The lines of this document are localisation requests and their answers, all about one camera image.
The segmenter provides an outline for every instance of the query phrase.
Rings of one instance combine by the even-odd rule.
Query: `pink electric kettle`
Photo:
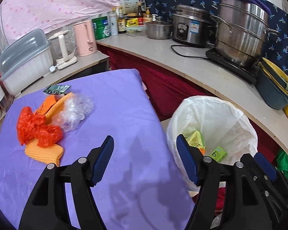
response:
[[[87,56],[97,51],[91,20],[75,24],[74,35],[79,56]]]

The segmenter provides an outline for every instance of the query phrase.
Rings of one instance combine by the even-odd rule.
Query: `black power cord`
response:
[[[189,55],[180,54],[176,50],[174,50],[174,47],[193,47],[193,46],[171,45],[171,49],[174,51],[174,53],[176,53],[177,55],[182,56],[182,57],[204,59],[204,60],[208,60],[209,59],[209,58],[205,58],[205,57],[201,57],[201,56],[189,56]],[[214,47],[214,45],[207,45],[207,48],[213,48],[213,47]]]

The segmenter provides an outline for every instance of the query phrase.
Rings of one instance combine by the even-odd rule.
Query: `trash can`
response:
[[[222,147],[227,156],[220,162],[233,165],[245,153],[257,153],[257,134],[246,115],[232,103],[209,96],[193,96],[182,101],[174,112],[167,131],[167,144],[189,191],[199,191],[189,180],[176,147],[179,134],[189,137],[199,130],[206,145],[205,155]]]

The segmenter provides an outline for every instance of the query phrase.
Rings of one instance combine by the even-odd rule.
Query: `black electric stove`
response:
[[[216,62],[218,65],[222,65],[227,69],[231,70],[239,77],[243,78],[244,80],[248,81],[249,83],[255,85],[257,83],[257,74],[258,74],[258,67],[255,64],[252,69],[243,68],[227,59],[219,55],[215,48],[212,48],[206,52],[206,56]]]

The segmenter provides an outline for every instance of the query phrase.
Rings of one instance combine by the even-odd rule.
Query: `pot handle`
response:
[[[271,29],[271,28],[265,28],[263,31],[264,34],[270,33],[272,35],[279,35],[280,32],[278,32],[277,30]]]
[[[218,16],[214,16],[214,15],[210,15],[210,18],[212,20],[214,20],[217,23],[217,28],[219,27],[219,21],[223,22],[226,24],[226,26],[229,27],[229,33],[232,34],[233,33],[233,28],[231,27],[231,25],[229,25],[226,21],[224,21],[222,18],[218,17]]]

